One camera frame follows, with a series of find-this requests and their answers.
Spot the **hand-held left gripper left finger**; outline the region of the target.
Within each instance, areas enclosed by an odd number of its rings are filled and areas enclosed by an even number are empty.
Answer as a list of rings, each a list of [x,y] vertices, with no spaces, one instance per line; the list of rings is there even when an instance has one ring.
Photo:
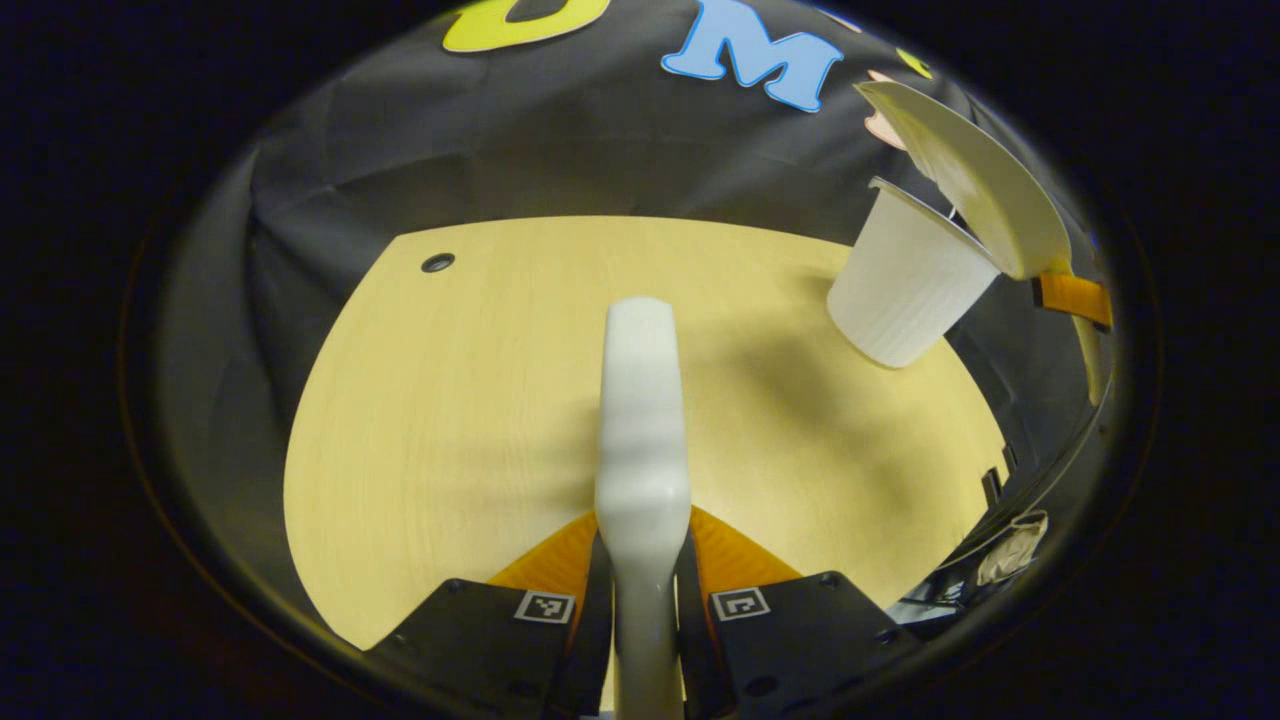
[[[582,719],[602,711],[612,637],[611,560],[586,514],[489,582],[444,580],[367,659],[434,717]]]

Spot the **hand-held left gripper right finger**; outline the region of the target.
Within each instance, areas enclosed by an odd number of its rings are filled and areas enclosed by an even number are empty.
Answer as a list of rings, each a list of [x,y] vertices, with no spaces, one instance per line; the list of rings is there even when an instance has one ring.
[[[833,719],[922,646],[842,573],[803,575],[701,509],[675,588],[687,719]]]

